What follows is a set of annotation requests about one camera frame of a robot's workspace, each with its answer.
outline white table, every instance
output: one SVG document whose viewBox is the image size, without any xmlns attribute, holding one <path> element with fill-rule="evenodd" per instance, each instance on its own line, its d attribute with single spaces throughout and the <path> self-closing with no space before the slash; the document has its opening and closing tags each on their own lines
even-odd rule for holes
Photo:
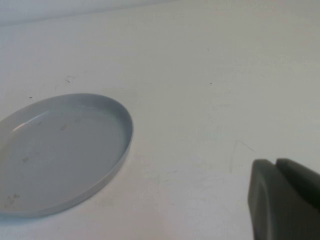
<svg viewBox="0 0 320 240">
<path fill-rule="evenodd" d="M 252 161 L 320 172 L 318 2 L 179 0 L 1 27 L 0 119 L 95 93 L 127 107 L 134 136 L 103 190 L 0 218 L 0 239 L 253 239 Z"/>
</svg>

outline gray plastic object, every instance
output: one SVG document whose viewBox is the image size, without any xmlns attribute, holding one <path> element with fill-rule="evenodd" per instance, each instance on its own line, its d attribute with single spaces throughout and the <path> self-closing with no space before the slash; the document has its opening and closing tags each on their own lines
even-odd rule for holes
<svg viewBox="0 0 320 240">
<path fill-rule="evenodd" d="M 123 164 L 133 135 L 128 111 L 95 94 L 29 105 L 0 122 L 0 215 L 40 217 L 102 189 Z"/>
</svg>

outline stain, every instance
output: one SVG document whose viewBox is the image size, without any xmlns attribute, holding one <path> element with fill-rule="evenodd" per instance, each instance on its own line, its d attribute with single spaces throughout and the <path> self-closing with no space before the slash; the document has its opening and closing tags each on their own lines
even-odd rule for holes
<svg viewBox="0 0 320 240">
<path fill-rule="evenodd" d="M 82 118 L 80 118 L 80 117 L 78 117 L 78 118 L 76 118 L 76 119 L 74 120 L 74 122 L 75 122 L 76 124 L 80 123 L 81 121 L 82 121 Z"/>
<path fill-rule="evenodd" d="M 29 158 L 26 156 L 24 159 L 22 159 L 22 161 L 23 161 L 24 163 L 26 163 L 26 162 L 29 161 Z"/>
<path fill-rule="evenodd" d="M 178 170 L 174 170 L 174 171 L 167 171 L 166 174 L 176 174 L 178 172 Z"/>
<path fill-rule="evenodd" d="M 15 200 L 12 199 L 10 196 L 8 196 L 8 197 L 6 198 L 6 204 L 7 204 L 8 206 L 13 205 L 14 203 L 15 203 Z"/>
<path fill-rule="evenodd" d="M 60 128 L 60 131 L 64 131 L 64 130 L 66 130 L 66 128 L 67 128 L 67 124 L 63 125 L 63 126 Z"/>
<path fill-rule="evenodd" d="M 66 78 L 64 80 L 70 84 L 71 83 L 70 80 L 73 80 L 75 78 L 76 78 L 76 76 L 68 75 L 68 76 L 66 76 Z"/>
</svg>

